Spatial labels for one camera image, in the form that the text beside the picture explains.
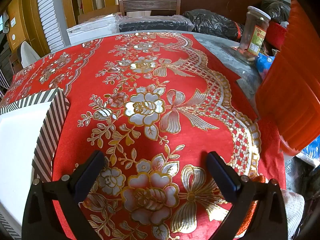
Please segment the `white work glove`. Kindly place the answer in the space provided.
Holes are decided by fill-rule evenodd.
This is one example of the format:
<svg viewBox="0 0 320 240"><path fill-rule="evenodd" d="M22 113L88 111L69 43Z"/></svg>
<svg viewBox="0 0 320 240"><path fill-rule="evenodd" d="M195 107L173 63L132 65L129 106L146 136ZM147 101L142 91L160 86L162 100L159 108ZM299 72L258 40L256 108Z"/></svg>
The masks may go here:
<svg viewBox="0 0 320 240"><path fill-rule="evenodd" d="M303 217L305 200L300 194L281 189L287 217L287 239L292 239Z"/></svg>

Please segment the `striped white tray box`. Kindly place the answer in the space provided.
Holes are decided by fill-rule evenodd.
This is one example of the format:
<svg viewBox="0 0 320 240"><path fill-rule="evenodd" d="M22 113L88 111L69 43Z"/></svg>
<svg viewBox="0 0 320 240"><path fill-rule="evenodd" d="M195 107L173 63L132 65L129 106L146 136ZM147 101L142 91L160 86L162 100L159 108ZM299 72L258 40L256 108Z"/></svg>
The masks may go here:
<svg viewBox="0 0 320 240"><path fill-rule="evenodd" d="M53 159L70 103L61 88L1 107L1 224L21 239L31 183L52 181Z"/></svg>

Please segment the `blue plastic bag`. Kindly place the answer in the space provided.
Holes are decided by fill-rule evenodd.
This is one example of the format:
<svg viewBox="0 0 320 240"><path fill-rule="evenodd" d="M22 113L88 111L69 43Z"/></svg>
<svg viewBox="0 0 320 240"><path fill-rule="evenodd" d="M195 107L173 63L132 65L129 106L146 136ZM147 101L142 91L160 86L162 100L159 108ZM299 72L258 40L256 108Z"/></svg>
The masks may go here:
<svg viewBox="0 0 320 240"><path fill-rule="evenodd" d="M258 54L255 61L255 66L262 80L265 79L268 70L274 62L274 58L274 56L266 56L262 53Z"/></svg>

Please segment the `red floral gold tablecloth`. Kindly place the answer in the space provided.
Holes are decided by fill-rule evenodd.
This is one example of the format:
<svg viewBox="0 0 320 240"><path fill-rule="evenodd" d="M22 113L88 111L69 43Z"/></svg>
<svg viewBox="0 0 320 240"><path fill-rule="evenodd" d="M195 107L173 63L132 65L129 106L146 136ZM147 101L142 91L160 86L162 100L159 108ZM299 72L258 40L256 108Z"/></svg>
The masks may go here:
<svg viewBox="0 0 320 240"><path fill-rule="evenodd" d="M41 182L103 154L76 204L84 239L208 239L231 208L209 152L239 175L286 185L277 127L258 119L237 79L193 35L112 35L21 70L1 109L53 103L31 161Z"/></svg>

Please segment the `white folded board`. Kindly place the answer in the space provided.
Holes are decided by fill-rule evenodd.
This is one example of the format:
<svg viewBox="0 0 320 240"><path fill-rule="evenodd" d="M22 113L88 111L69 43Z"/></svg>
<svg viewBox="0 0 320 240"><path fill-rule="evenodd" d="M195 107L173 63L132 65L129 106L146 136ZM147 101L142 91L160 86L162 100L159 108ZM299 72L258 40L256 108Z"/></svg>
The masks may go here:
<svg viewBox="0 0 320 240"><path fill-rule="evenodd" d="M20 47L21 64L23 68L35 63L40 59L37 52L31 47L27 41L23 41Z"/></svg>

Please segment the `white cardboard box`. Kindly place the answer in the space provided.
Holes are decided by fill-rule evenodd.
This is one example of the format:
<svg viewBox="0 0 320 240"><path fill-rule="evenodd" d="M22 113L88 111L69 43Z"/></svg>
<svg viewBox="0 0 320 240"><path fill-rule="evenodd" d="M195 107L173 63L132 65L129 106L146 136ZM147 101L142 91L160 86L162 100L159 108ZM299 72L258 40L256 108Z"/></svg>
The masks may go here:
<svg viewBox="0 0 320 240"><path fill-rule="evenodd" d="M71 45L119 32L120 14L98 16L67 29Z"/></svg>

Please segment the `black garbage bag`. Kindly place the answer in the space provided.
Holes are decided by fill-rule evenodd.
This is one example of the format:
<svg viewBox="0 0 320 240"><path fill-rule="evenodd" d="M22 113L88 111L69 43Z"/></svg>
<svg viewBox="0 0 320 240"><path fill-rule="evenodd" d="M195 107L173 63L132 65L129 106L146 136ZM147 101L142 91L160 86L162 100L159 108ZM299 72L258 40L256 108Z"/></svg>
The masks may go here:
<svg viewBox="0 0 320 240"><path fill-rule="evenodd" d="M186 11L183 16L194 25L193 32L239 42L244 25L205 9Z"/></svg>

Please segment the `black plastic-wrapped package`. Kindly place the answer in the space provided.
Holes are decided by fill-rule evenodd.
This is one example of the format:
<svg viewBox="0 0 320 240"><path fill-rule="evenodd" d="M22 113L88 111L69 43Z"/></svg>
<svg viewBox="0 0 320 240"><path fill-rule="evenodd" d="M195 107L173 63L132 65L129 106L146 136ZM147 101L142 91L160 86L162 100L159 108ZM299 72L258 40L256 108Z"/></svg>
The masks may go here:
<svg viewBox="0 0 320 240"><path fill-rule="evenodd" d="M117 24L121 33L140 30L193 31L195 28L191 20L182 15L141 16L133 18L124 16L117 21Z"/></svg>

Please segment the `dark wooden chair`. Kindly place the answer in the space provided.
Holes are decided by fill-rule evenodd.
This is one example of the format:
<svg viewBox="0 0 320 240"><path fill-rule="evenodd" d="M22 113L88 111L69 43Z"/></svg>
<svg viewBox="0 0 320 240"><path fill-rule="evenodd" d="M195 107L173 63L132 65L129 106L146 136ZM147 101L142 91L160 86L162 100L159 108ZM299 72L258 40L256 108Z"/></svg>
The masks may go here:
<svg viewBox="0 0 320 240"><path fill-rule="evenodd" d="M181 0L118 0L123 16L137 11L174 11L180 14Z"/></svg>

